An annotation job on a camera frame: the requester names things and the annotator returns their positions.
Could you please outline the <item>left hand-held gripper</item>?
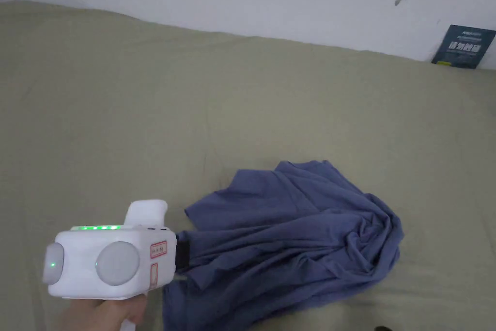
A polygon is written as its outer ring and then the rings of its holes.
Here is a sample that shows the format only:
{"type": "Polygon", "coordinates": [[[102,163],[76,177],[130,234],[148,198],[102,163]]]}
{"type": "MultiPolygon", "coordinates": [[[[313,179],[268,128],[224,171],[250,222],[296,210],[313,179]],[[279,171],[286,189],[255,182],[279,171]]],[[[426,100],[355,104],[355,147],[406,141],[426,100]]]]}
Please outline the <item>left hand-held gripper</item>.
{"type": "Polygon", "coordinates": [[[189,261],[163,200],[133,202],[122,224],[74,226],[46,248],[43,282],[63,299],[124,300],[164,287],[189,261]]]}

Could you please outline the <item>person's left hand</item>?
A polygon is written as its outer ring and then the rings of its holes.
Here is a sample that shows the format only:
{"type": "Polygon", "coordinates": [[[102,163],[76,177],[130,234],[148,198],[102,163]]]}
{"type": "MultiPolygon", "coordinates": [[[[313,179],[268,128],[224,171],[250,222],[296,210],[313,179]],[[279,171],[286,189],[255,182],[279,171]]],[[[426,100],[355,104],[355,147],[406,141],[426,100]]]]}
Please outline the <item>person's left hand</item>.
{"type": "Polygon", "coordinates": [[[143,321],[147,296],[129,299],[72,299],[61,315],[59,331],[119,331],[125,320],[143,321]]]}

